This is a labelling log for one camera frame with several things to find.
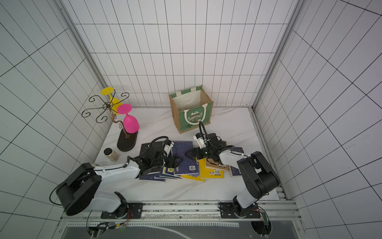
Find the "dark green brown book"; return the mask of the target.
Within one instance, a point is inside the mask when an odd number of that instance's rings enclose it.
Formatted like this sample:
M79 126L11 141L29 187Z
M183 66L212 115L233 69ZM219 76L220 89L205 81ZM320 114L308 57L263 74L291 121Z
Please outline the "dark green brown book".
M205 167L208 169L229 171L229 166L224 164L218 164L214 162L211 158L205 159Z

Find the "purple starry book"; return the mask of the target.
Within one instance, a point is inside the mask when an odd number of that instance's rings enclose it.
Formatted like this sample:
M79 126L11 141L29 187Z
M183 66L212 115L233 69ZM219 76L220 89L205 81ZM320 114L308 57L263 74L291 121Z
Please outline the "purple starry book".
M191 141L174 141L173 153L177 153L177 156L182 159L178 167L174 168L176 176L199 174L197 162L186 156L186 152L193 148Z

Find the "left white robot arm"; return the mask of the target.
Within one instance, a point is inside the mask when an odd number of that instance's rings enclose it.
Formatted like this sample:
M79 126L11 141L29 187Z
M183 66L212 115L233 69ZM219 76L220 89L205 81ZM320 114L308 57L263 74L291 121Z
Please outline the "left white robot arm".
M127 179L136 179L162 167L176 168L183 159L172 154L173 143L160 148L148 147L137 157L127 157L126 163L94 167L90 163L80 165L67 179L57 185L52 193L59 199L67 216L74 216L84 210L98 210L120 219L128 215L129 205L117 191L105 192L109 184Z

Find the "green jute canvas bag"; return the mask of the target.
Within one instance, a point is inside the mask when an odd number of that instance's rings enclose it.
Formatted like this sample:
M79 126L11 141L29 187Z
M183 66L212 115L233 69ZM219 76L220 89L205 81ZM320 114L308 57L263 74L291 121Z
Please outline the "green jute canvas bag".
M209 124L214 102L202 86L169 95L172 117L180 134L195 129L199 122Z

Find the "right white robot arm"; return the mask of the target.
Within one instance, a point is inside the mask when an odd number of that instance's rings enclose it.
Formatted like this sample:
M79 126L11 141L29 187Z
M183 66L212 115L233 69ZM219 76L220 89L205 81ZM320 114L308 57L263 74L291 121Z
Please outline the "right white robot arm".
M256 151L250 155L236 151L232 145L215 145L206 140L200 146L186 152L192 160L212 159L217 164L224 164L240 170L245 189L236 195L232 202L218 203L220 216L224 219L260 218L263 212L257 201L276 189L280 179L264 155Z

